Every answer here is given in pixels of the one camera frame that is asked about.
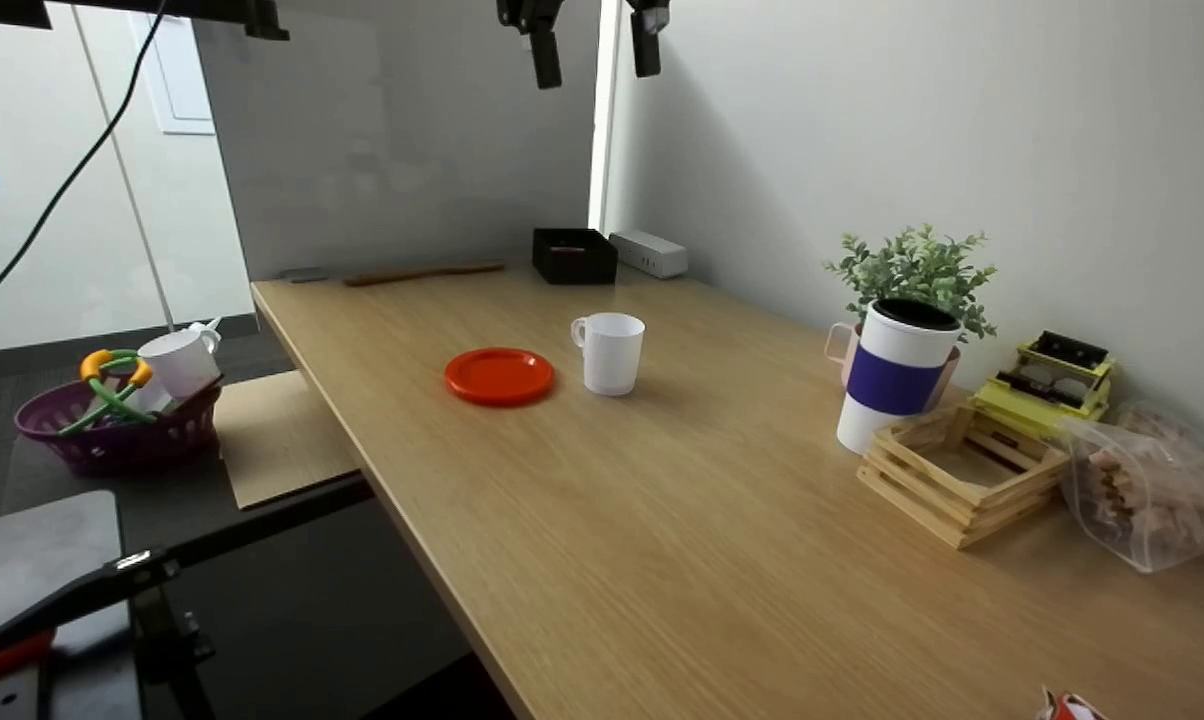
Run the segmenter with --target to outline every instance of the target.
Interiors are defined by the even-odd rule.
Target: potted plant
[[[874,243],[857,230],[845,230],[845,256],[829,263],[829,273],[838,277],[850,293],[850,322],[838,322],[838,330],[848,330],[848,349],[838,350],[845,374],[850,368],[850,330],[860,330],[869,309],[881,299],[918,299],[949,311],[960,322],[960,345],[969,345],[969,335],[996,335],[996,322],[975,299],[975,293],[996,277],[996,269],[973,263],[975,243],[983,243],[983,234],[941,234],[932,225],[905,227]]]

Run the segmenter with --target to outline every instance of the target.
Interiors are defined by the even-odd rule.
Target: snack bag
[[[1062,499],[1080,527],[1140,572],[1204,556],[1204,437],[1134,405],[1120,425],[1070,425]]]

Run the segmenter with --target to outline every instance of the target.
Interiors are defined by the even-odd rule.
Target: red plate
[[[473,405],[533,405],[550,392],[557,368],[522,349],[481,349],[443,364],[453,395]]]

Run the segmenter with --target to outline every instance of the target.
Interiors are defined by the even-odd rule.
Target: dark floor
[[[224,378],[287,368],[258,322],[235,321],[224,335]],[[9,470],[18,470],[10,411],[72,378],[81,350],[84,345],[0,350],[0,510],[10,510]],[[199,679],[224,720],[382,714],[378,703],[466,650],[378,502],[199,564],[166,596],[216,640]],[[179,714],[162,687],[145,700],[146,720]]]

